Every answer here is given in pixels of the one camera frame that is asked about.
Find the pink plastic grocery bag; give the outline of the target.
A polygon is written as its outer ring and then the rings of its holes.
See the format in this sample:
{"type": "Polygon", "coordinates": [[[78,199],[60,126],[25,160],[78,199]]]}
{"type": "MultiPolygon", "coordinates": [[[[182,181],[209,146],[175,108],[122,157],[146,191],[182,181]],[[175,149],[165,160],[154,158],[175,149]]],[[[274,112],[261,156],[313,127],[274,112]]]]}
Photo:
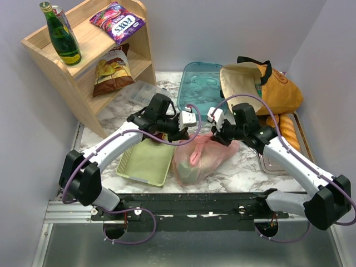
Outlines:
{"type": "Polygon", "coordinates": [[[198,135],[190,143],[178,146],[172,159],[177,183],[182,186],[200,183],[238,153],[239,148],[239,141],[232,141],[225,146],[212,140],[211,133],[198,135]]]}

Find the orange tote bag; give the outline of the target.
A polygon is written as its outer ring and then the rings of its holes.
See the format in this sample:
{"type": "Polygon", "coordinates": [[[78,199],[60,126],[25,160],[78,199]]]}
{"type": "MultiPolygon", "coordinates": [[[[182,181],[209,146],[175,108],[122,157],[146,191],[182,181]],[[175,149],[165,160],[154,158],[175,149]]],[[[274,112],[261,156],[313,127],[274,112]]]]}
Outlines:
{"type": "Polygon", "coordinates": [[[300,89],[285,75],[272,68],[270,61],[260,62],[239,56],[237,63],[220,70],[222,94],[225,98],[237,94],[258,96],[255,82],[262,83],[260,97],[274,114],[293,113],[303,102],[300,89]]]}

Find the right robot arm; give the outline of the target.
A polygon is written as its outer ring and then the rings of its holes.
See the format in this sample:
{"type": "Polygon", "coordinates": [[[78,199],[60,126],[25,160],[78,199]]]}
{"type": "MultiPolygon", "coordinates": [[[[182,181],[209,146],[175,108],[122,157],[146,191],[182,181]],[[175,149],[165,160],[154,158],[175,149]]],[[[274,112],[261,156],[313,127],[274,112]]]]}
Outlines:
{"type": "Polygon", "coordinates": [[[253,107],[241,103],[233,107],[231,124],[219,108],[210,108],[207,119],[213,124],[214,141],[229,146],[242,141],[257,153],[272,159],[306,191],[305,195],[269,189],[258,198],[256,212],[263,218],[275,212],[306,217],[320,230],[327,230],[351,210],[351,183],[322,170],[278,136],[275,128],[259,123],[253,107]]]}

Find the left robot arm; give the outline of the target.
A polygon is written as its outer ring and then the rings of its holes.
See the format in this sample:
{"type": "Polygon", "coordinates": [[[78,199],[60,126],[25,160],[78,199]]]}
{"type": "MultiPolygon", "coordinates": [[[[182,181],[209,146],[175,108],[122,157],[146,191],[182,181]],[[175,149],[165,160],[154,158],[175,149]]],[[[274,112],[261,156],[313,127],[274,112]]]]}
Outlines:
{"type": "Polygon", "coordinates": [[[121,199],[102,186],[101,174],[113,160],[144,139],[157,140],[158,133],[167,136],[168,145],[188,140],[188,122],[196,122],[192,105],[184,111],[167,114],[173,105],[171,98],[157,93],[148,106],[129,115],[118,130],[99,144],[84,152],[70,151],[59,180],[63,203],[78,201],[83,206],[99,206],[110,219],[119,219],[123,214],[121,199]]]}

